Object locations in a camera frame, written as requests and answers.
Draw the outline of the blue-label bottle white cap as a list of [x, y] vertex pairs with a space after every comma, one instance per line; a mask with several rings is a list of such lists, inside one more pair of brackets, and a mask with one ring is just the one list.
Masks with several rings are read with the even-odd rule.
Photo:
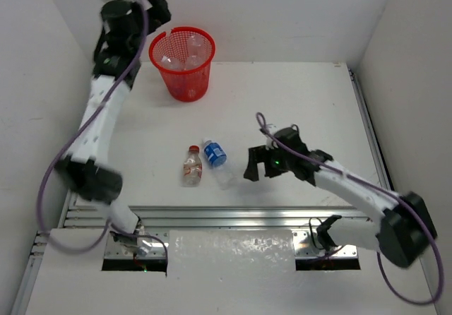
[[234, 184], [235, 175], [228, 162], [226, 152], [219, 143], [211, 138], [204, 138], [202, 144], [203, 153], [220, 188], [223, 190], [230, 188]]

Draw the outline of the blue-label plastic bottle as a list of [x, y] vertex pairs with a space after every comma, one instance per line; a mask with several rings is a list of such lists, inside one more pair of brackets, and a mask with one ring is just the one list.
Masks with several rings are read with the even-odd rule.
[[194, 102], [202, 96], [200, 80], [180, 79], [170, 90], [172, 96], [181, 102]]

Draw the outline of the clear bottle blue-white cap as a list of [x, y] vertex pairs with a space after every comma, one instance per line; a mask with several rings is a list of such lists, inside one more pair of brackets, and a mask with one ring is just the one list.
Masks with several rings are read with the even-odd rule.
[[201, 60], [206, 60], [207, 52], [205, 49], [205, 41], [201, 35], [191, 35], [187, 41], [186, 45], [189, 52], [190, 58], [198, 58]]

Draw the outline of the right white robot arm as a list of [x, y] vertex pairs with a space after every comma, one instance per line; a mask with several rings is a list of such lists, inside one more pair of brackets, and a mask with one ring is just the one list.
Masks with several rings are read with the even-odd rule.
[[332, 215], [316, 228], [313, 243], [326, 252], [354, 245], [385, 256], [399, 268], [408, 268], [437, 238], [423, 198], [414, 192], [400, 195], [374, 186], [345, 168], [322, 150], [309, 150], [296, 126], [272, 131], [261, 129], [265, 145], [249, 149], [244, 178], [259, 180], [258, 164], [265, 176], [291, 172], [300, 181], [328, 191], [360, 210], [365, 221]]

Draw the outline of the large clear plastic bottle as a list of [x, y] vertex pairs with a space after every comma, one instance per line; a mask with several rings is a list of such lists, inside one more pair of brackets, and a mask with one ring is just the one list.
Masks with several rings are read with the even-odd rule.
[[170, 71], [185, 71], [186, 67], [183, 61], [176, 57], [163, 56], [160, 60], [160, 65]]

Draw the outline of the clear crushed bottle blue cap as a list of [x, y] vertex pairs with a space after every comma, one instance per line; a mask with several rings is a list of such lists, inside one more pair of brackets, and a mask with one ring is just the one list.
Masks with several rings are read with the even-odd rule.
[[205, 57], [202, 57], [200, 55], [191, 55], [187, 57], [184, 63], [184, 70], [189, 71], [197, 69], [198, 67], [202, 66], [205, 61], [206, 61]]

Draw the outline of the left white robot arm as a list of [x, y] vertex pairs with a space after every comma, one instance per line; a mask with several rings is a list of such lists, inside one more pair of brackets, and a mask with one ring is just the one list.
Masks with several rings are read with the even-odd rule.
[[109, 166], [109, 143], [141, 67], [145, 40], [170, 21], [171, 13], [165, 0], [101, 1], [102, 31], [93, 52], [88, 103], [55, 170], [72, 192], [105, 212], [115, 230], [133, 234], [140, 219], [119, 201], [123, 179]]

